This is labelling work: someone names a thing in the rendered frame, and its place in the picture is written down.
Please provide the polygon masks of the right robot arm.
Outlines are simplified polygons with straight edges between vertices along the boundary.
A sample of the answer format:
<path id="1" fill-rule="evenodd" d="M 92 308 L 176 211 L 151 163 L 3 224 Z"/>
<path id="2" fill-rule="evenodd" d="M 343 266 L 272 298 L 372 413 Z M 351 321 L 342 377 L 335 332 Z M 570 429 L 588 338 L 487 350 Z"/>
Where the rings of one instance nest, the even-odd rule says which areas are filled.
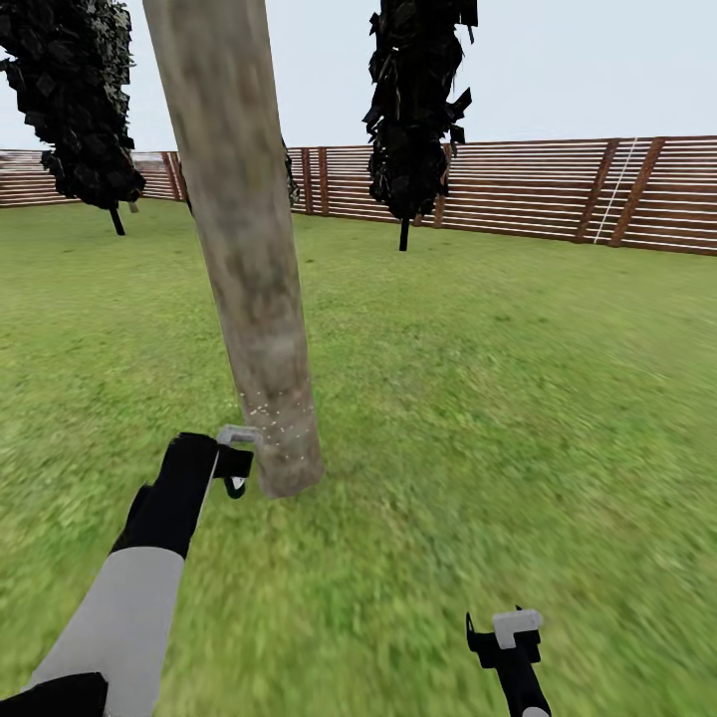
<path id="1" fill-rule="evenodd" d="M 538 627 L 543 616 L 535 609 L 496 613 L 494 631 L 468 629 L 469 649 L 477 651 L 483 668 L 497 668 L 509 701 L 511 717 L 552 717 L 533 662 L 541 662 Z"/>

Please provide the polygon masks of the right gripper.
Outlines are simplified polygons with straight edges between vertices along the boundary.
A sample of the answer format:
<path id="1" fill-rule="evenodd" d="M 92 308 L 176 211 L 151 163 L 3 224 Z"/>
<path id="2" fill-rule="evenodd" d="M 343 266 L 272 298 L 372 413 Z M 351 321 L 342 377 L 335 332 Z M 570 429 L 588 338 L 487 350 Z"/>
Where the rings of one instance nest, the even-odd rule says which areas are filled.
<path id="1" fill-rule="evenodd" d="M 505 674 L 514 670 L 526 670 L 537 678 L 531 665 L 533 662 L 541 662 L 538 648 L 540 632 L 537 629 L 535 633 L 531 630 L 515 632 L 514 637 L 517 647 L 503 649 L 495 633 L 475 632 L 471 628 L 467 632 L 469 649 L 477 651 L 483 668 L 497 668 L 500 681 L 503 681 Z"/>

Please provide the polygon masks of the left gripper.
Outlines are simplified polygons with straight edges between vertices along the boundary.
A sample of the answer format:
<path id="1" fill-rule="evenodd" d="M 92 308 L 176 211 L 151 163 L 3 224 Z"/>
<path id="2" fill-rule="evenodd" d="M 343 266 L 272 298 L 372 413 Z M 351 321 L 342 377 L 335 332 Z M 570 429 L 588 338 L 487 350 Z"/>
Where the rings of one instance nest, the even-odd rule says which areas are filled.
<path id="1" fill-rule="evenodd" d="M 226 476 L 246 478 L 250 474 L 251 458 L 253 452 L 251 450 L 236 450 L 234 448 L 223 448 L 226 453 L 226 464 L 220 473 L 216 474 L 217 478 Z"/>

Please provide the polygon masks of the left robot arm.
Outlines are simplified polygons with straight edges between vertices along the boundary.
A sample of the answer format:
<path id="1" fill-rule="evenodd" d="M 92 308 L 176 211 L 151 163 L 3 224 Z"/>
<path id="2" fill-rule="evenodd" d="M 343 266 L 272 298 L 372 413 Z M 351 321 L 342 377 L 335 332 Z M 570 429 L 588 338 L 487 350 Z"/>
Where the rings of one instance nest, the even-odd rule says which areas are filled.
<path id="1" fill-rule="evenodd" d="M 152 717 L 189 540 L 213 476 L 246 478 L 266 433 L 223 424 L 178 433 L 153 486 L 136 491 L 101 572 L 24 690 L 0 717 Z"/>

